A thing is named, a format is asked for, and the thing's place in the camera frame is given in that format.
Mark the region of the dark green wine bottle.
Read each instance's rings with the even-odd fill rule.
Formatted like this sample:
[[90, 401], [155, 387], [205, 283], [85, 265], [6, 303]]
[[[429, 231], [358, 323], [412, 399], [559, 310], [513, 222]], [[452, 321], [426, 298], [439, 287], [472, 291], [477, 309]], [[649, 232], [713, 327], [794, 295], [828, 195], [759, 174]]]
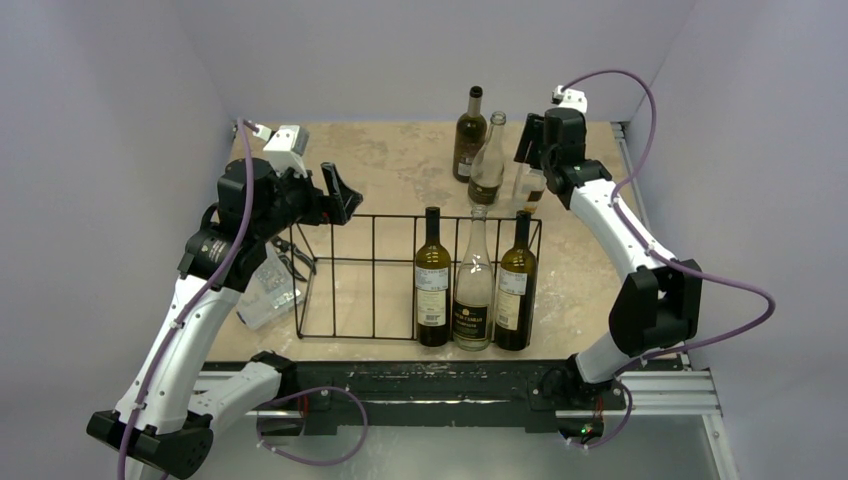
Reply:
[[520, 351], [532, 332], [537, 259], [530, 248], [531, 214], [516, 214], [513, 246], [505, 252], [499, 268], [494, 341], [504, 350]]

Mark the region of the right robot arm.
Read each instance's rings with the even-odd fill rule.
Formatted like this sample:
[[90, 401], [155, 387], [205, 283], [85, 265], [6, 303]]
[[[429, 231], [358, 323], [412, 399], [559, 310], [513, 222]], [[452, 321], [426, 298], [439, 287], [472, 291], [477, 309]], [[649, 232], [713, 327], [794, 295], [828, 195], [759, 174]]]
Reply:
[[634, 359], [676, 346], [697, 332], [702, 281], [699, 265], [677, 260], [615, 193], [608, 169], [586, 155], [586, 119], [573, 108], [527, 115], [515, 159], [543, 173], [547, 189], [593, 233], [622, 286], [608, 331], [571, 356], [561, 381], [564, 399], [584, 407], [601, 383]]

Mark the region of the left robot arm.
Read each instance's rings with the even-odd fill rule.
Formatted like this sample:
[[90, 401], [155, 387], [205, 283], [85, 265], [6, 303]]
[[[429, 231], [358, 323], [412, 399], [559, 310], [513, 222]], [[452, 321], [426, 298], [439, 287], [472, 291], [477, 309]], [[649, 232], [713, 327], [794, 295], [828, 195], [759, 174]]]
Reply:
[[362, 203], [332, 163], [321, 172], [320, 189], [309, 174], [278, 172], [255, 158], [231, 162], [218, 179], [218, 199], [186, 243], [147, 358], [117, 405], [94, 413], [86, 428], [117, 451], [119, 478], [187, 479], [248, 411], [306, 407], [295, 363], [271, 352], [254, 355], [204, 394], [195, 384], [224, 320], [266, 260], [268, 242], [295, 224], [343, 225]]

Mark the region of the clear bottle black label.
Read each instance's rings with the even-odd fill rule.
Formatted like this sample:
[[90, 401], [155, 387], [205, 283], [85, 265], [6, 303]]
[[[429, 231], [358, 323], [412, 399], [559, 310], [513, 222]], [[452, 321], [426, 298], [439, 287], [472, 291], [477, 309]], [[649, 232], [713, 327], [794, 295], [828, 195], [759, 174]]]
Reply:
[[471, 210], [470, 234], [460, 263], [452, 307], [453, 340], [462, 350], [481, 351], [492, 335], [494, 272], [487, 245], [487, 207]]

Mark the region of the green bottle white label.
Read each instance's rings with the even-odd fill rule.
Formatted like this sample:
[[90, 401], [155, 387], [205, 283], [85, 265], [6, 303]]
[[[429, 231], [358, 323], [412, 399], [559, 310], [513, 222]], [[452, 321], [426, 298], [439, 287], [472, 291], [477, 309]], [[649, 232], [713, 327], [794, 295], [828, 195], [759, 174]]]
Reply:
[[425, 210], [425, 241], [414, 259], [415, 319], [421, 345], [438, 347], [450, 337], [452, 261], [441, 244], [441, 211]]

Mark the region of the black wire wine rack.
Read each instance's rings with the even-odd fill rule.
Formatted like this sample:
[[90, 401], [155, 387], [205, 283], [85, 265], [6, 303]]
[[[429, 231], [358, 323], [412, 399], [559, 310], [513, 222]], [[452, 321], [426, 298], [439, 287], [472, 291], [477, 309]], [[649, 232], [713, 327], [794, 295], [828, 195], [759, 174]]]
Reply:
[[314, 262], [302, 270], [300, 339], [414, 342], [415, 255], [423, 214], [357, 214], [344, 227], [296, 227], [286, 238]]

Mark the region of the clear bottle black cap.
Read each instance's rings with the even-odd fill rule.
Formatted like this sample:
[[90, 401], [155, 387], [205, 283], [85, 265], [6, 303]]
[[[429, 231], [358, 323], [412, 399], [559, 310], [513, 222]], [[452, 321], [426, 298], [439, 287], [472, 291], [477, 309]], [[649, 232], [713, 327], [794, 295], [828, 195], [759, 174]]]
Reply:
[[546, 189], [543, 171], [527, 163], [520, 163], [512, 189], [513, 209], [535, 213]]

